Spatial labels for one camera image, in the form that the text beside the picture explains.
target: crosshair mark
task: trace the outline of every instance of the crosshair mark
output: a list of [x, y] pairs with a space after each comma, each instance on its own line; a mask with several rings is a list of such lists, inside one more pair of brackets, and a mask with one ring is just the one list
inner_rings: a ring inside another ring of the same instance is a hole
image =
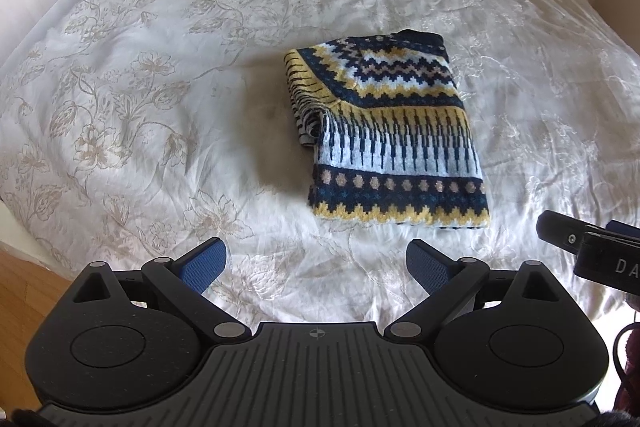
[[316, 340], [324, 337], [325, 335], [326, 331], [321, 330], [320, 328], [314, 328], [313, 330], [309, 331], [309, 336], [315, 338]]

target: wooden floor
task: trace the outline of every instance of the wooden floor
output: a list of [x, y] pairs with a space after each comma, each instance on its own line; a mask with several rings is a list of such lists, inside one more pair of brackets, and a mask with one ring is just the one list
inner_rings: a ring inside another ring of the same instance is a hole
[[33, 263], [0, 251], [0, 407], [39, 407], [24, 372], [30, 338], [70, 282]]

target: patterned knitwear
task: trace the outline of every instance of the patterned knitwear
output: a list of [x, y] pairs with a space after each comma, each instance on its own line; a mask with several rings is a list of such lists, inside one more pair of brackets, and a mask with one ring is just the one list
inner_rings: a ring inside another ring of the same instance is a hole
[[478, 154], [440, 35], [350, 37], [285, 56], [318, 216], [484, 227]]

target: ribbed black plate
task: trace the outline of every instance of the ribbed black plate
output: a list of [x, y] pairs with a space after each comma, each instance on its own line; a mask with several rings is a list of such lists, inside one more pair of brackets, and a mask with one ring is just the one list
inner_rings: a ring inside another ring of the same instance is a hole
[[420, 347], [386, 341], [373, 323], [265, 323], [252, 340], [213, 349], [160, 403], [99, 415], [48, 405], [41, 414], [61, 427], [577, 427], [595, 416], [587, 404], [537, 415], [477, 404]]

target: blue gripper pad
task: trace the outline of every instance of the blue gripper pad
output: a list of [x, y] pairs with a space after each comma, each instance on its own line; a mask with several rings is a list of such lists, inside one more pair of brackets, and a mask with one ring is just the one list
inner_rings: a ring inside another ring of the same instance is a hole
[[226, 266], [226, 247], [212, 237], [172, 264], [171, 270], [189, 288], [203, 293], [218, 278]]
[[623, 235], [628, 235], [629, 237], [640, 238], [640, 229], [636, 229], [636, 227], [632, 227], [626, 223], [620, 223], [620, 221], [616, 221], [615, 219], [609, 221], [605, 229], [609, 230], [609, 232], [621, 233]]
[[414, 239], [406, 247], [406, 269], [429, 295], [461, 270], [456, 261], [420, 239]]

